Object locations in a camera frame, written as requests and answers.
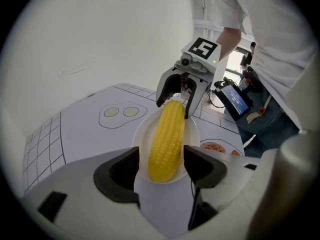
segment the white shirt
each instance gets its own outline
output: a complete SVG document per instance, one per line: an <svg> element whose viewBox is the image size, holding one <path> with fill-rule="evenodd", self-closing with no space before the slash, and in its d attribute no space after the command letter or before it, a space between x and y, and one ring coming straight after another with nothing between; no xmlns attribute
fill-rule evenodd
<svg viewBox="0 0 320 240"><path fill-rule="evenodd" d="M290 0L214 0L220 27L244 32L250 18L256 43L251 67L291 120L301 128L285 96L317 51L311 29Z"/></svg>

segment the white table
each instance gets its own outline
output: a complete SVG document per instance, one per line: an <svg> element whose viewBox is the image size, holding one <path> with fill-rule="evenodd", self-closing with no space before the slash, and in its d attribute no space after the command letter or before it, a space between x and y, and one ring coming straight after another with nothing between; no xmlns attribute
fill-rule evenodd
<svg viewBox="0 0 320 240"><path fill-rule="evenodd" d="M173 99L184 106L188 102ZM122 83L81 99L50 118L27 139L25 192L67 163L131 147L139 124L159 109L155 101L154 90ZM129 107L137 114L125 116L124 110ZM113 108L113 114L118 109L118 113L106 117L109 108ZM199 105L192 118L201 143L215 142L229 154L233 150L244 154L238 128L230 116ZM155 184L137 174L134 191L139 194L142 214L164 235L174 238L188 230L193 203L189 175L170 184Z"/></svg>

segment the screen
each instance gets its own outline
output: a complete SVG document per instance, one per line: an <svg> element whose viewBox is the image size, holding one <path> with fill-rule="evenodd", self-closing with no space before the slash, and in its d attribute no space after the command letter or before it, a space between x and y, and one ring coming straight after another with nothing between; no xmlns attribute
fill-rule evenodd
<svg viewBox="0 0 320 240"><path fill-rule="evenodd" d="M245 112L249 107L245 103L245 101L241 98L239 93L232 87L232 85L227 85L221 89L223 94L227 97L227 99L231 102L235 110L241 115Z"/></svg>

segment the yellow corn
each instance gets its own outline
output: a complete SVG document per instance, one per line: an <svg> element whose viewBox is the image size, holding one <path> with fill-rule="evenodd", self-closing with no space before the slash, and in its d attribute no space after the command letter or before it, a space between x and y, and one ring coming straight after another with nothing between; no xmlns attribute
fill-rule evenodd
<svg viewBox="0 0 320 240"><path fill-rule="evenodd" d="M181 102L168 102L161 114L153 137L149 175L156 183L170 180L180 164L185 133L185 108Z"/></svg>

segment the jeans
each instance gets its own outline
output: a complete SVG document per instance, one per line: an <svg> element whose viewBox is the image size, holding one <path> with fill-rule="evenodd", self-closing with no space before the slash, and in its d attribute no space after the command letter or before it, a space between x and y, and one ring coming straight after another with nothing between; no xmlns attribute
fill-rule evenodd
<svg viewBox="0 0 320 240"><path fill-rule="evenodd" d="M263 86L262 92L249 91L247 96L253 101L253 108L236 121L242 143L246 143L253 135L256 135L244 148L246 157L261 158L264 151L279 148L286 139L298 134L299 129L274 98L271 98L263 116L248 123L247 116L264 107L269 92Z"/></svg>

